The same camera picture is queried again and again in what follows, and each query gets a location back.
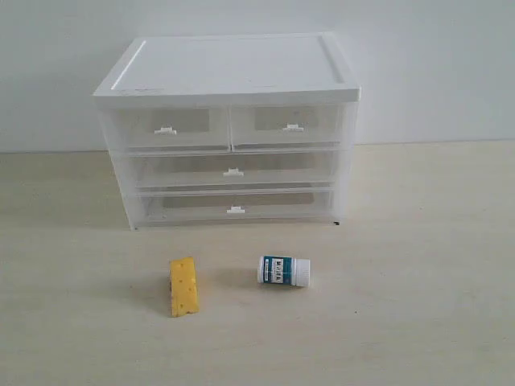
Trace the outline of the white pill bottle blue label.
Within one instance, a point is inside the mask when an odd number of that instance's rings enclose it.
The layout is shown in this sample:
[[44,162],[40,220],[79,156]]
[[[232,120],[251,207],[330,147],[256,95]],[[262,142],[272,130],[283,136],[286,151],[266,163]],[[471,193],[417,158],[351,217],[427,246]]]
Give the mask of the white pill bottle blue label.
[[259,284],[308,287],[311,279],[311,262],[293,257],[263,256],[257,268]]

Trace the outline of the clear plastic container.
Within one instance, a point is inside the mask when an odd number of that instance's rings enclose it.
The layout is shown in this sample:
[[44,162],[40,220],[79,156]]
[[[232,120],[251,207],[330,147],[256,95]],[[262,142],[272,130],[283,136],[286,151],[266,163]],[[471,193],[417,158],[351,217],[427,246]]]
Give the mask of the clear plastic container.
[[338,151],[174,155],[132,158],[141,189],[230,184],[325,183],[335,179]]
[[329,216],[330,187],[151,192],[138,197],[148,222],[257,220]]

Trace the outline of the white plastic drawer cabinet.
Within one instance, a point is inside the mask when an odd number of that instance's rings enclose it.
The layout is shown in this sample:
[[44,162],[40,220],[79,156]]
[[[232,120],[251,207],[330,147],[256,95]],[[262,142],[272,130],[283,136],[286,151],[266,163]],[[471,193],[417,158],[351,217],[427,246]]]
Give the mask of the white plastic drawer cabinet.
[[[336,38],[328,32],[138,38],[93,93],[129,226],[133,230],[211,222],[314,220],[340,224],[354,143],[361,89]],[[333,146],[236,149],[229,111],[245,106],[342,105],[343,137]],[[119,113],[131,109],[225,109],[229,146],[223,150],[131,150],[120,138]],[[340,153],[335,179],[325,183],[230,184],[141,189],[132,158],[310,151]],[[331,215],[286,219],[148,222],[138,198],[151,192],[236,191],[330,187]]]

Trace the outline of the yellow cheese wedge toy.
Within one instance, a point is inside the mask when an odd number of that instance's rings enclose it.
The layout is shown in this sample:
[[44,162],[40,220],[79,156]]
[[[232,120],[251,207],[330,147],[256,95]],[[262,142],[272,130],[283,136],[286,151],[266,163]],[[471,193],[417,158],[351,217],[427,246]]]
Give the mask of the yellow cheese wedge toy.
[[171,317],[177,318],[200,311],[196,284],[196,267],[192,257],[170,262]]

